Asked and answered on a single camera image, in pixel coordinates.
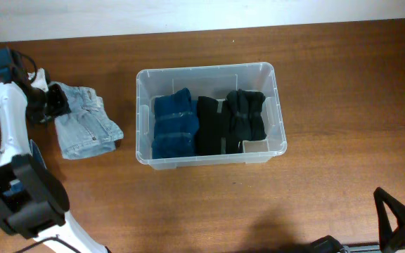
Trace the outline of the light blue jeans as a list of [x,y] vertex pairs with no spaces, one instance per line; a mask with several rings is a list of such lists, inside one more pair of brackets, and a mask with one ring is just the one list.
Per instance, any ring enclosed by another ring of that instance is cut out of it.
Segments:
[[96,90],[58,82],[70,108],[54,119],[63,158],[80,160],[112,152],[115,142],[124,138],[121,128],[105,112]]

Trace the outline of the black garment taped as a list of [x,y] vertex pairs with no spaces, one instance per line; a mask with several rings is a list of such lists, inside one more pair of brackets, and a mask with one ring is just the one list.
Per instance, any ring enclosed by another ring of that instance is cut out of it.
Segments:
[[197,103],[199,129],[195,136],[197,155],[241,153],[242,141],[231,133],[231,111],[226,100],[199,96]]

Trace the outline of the dark navy garment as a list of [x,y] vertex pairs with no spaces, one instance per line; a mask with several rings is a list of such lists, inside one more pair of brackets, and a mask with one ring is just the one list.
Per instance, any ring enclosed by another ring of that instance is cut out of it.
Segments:
[[262,141],[266,138],[262,119],[265,95],[259,91],[231,91],[226,97],[231,111],[230,131],[242,141]]

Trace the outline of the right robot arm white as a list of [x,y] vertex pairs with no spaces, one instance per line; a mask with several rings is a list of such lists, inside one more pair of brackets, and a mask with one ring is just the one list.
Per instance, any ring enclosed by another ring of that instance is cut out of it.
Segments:
[[405,252],[405,205],[380,187],[375,189],[373,196],[378,216],[377,243],[344,245],[327,235],[310,243],[309,251],[317,253]]

